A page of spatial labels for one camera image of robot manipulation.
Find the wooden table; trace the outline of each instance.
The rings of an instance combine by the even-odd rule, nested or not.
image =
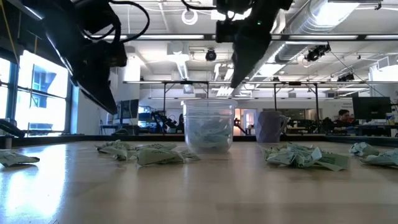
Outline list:
[[[254,142],[187,164],[138,168],[94,143],[26,147],[0,167],[0,223],[396,223],[398,170],[271,167]],[[348,144],[301,142],[348,154]]]

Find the plastic cup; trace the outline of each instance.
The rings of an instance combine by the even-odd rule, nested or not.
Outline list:
[[[234,100],[184,100],[185,142],[196,153],[219,153],[230,149],[233,140]]]

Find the gray mug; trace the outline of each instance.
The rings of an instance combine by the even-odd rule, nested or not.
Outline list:
[[[257,142],[279,142],[281,132],[287,126],[287,118],[279,111],[263,111],[256,113]]]

